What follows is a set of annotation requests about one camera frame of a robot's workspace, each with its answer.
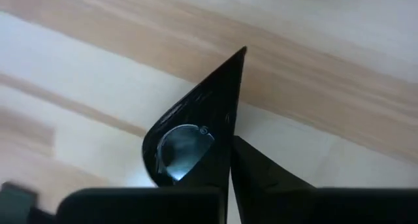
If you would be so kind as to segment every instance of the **black plastic object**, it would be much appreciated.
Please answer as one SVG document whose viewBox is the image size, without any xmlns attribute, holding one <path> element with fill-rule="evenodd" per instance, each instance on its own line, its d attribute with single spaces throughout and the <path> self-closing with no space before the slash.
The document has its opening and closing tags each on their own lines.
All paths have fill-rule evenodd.
<svg viewBox="0 0 418 224">
<path fill-rule="evenodd" d="M 225 219 L 222 193 L 213 187 L 85 189 L 67 197 L 59 224 L 218 224 Z"/>
<path fill-rule="evenodd" d="M 266 191 L 253 223 L 418 223 L 418 190 Z"/>
<path fill-rule="evenodd" d="M 0 223 L 26 224 L 37 194 L 12 183 L 4 183 L 0 191 Z"/>
<path fill-rule="evenodd" d="M 265 220 L 264 213 L 267 208 L 270 208 L 265 206 L 270 190 L 274 190 L 275 193 L 285 193 L 300 190 L 307 192 L 315 189 L 312 185 L 277 165 L 239 136 L 234 137 L 231 158 L 231 175 L 243 224 L 261 223 L 260 220 Z M 283 208 L 274 210 L 278 213 Z M 290 209 L 290 212 L 286 213 L 292 217 L 292 221 L 296 221 L 299 214 L 300 209 Z M 280 215 L 277 221 L 283 221 L 286 215 Z"/>
<path fill-rule="evenodd" d="M 229 175 L 245 54 L 246 47 L 192 89 L 148 131 L 142 154 L 158 186 L 227 188 L 225 178 Z"/>
<path fill-rule="evenodd" d="M 6 182 L 0 191 L 1 224 L 53 224 L 55 217 L 39 210 L 38 194 L 20 185 Z"/>
</svg>

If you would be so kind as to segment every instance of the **wood laminate surface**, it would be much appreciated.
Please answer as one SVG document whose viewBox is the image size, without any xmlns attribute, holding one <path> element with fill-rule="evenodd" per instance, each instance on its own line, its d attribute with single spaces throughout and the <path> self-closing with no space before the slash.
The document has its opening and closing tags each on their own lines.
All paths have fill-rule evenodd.
<svg viewBox="0 0 418 224">
<path fill-rule="evenodd" d="M 316 186 L 416 187 L 414 1 L 0 0 L 0 178 L 48 210 L 153 186 L 146 131 L 246 45 L 237 134 Z"/>
</svg>

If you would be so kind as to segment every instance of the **circular metal component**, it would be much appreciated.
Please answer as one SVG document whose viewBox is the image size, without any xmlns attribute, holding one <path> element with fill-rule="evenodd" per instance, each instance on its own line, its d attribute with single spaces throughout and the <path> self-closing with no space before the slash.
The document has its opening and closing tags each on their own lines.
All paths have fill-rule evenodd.
<svg viewBox="0 0 418 224">
<path fill-rule="evenodd" d="M 166 173 L 179 181 L 202 159 L 214 140 L 205 126 L 176 126 L 158 143 L 158 173 Z"/>
</svg>

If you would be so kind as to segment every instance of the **light wood grain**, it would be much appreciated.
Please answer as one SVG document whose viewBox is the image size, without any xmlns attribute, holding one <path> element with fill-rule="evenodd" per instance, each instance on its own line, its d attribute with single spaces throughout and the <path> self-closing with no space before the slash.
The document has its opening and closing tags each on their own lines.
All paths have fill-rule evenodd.
<svg viewBox="0 0 418 224">
<path fill-rule="evenodd" d="M 371 50 L 371 44 L 334 39 L 324 30 L 321 37 L 329 50 L 351 50 L 348 56 L 324 53 L 320 46 L 301 45 L 303 40 L 263 25 L 236 22 L 177 0 L 0 0 L 0 8 L 192 82 L 248 45 L 245 102 L 374 150 L 418 158 L 416 59 L 399 52 L 388 56 L 393 48 Z M 410 44 L 394 42 L 404 44 L 402 50 Z M 354 54 L 361 54 L 361 61 Z M 382 59 L 391 66 L 380 69 Z"/>
<path fill-rule="evenodd" d="M 40 191 L 50 211 L 83 187 L 154 186 L 138 132 L 194 84 L 8 14 L 0 24 L 0 116 L 14 120 L 0 121 L 1 182 Z M 418 185 L 417 165 L 246 103 L 236 133 L 317 187 Z M 229 200 L 239 223 L 233 192 Z"/>
<path fill-rule="evenodd" d="M 153 187 L 146 131 L 248 45 L 238 135 L 317 187 L 417 187 L 415 1 L 0 0 L 0 182 L 51 212 Z"/>
</svg>

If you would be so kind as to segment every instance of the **floor plank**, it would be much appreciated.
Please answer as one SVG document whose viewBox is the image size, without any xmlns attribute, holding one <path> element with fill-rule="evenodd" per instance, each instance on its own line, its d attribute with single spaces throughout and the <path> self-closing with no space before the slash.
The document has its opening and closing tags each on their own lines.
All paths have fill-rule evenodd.
<svg viewBox="0 0 418 224">
<path fill-rule="evenodd" d="M 323 54 L 417 81 L 416 0 L 181 1 L 262 27 Z"/>
<path fill-rule="evenodd" d="M 248 9 L 256 5 L 248 0 L 237 1 L 243 1 L 242 6 Z M 318 6 L 322 1 L 299 1 L 296 5 Z M 384 0 L 388 8 L 390 2 Z M 315 23 L 316 28 L 307 28 L 306 35 L 316 37 L 314 31 L 326 22 L 324 16 L 337 9 L 338 4 L 324 0 L 325 7 L 317 7 L 321 19 Z M 397 12 L 409 8 L 402 3 L 395 5 Z M 222 16 L 178 0 L 0 0 L 0 8 L 190 82 L 200 81 L 235 50 L 248 45 L 242 86 L 245 102 L 373 150 L 411 161 L 418 158 L 417 62 L 410 51 L 404 52 L 416 50 L 416 42 L 413 36 L 411 40 L 404 37 L 408 33 L 400 35 L 415 27 L 413 22 L 402 23 L 410 21 L 410 13 L 405 13 L 398 23 L 407 26 L 402 30 L 391 22 L 396 13 L 385 22 L 375 7 L 365 7 L 367 16 L 359 21 L 376 19 L 371 19 L 371 25 L 358 29 L 352 25 L 342 30 L 346 39 L 341 41 L 332 32 L 357 21 L 349 19 L 347 8 L 341 12 L 346 20 L 336 20 L 332 32 L 324 29 L 325 34 L 313 41 L 318 45 L 322 40 L 328 51 L 336 50 L 328 52 L 322 46 L 301 45 L 302 40 L 292 35 L 287 38 L 263 25 L 236 22 L 228 18 L 231 15 Z M 301 20 L 313 16 L 308 12 L 304 15 L 303 10 L 297 12 Z M 333 14 L 331 18 L 337 19 L 338 13 Z M 372 28 L 379 25 L 383 28 L 372 37 Z M 4 29 L 2 32 L 9 35 L 3 39 L 17 32 Z M 349 32 L 361 35 L 349 37 Z M 390 35 L 391 40 L 384 41 L 385 35 Z M 371 38 L 359 43 L 364 36 L 382 41 L 374 43 Z M 392 52 L 394 47 L 399 47 L 399 52 Z"/>
</svg>

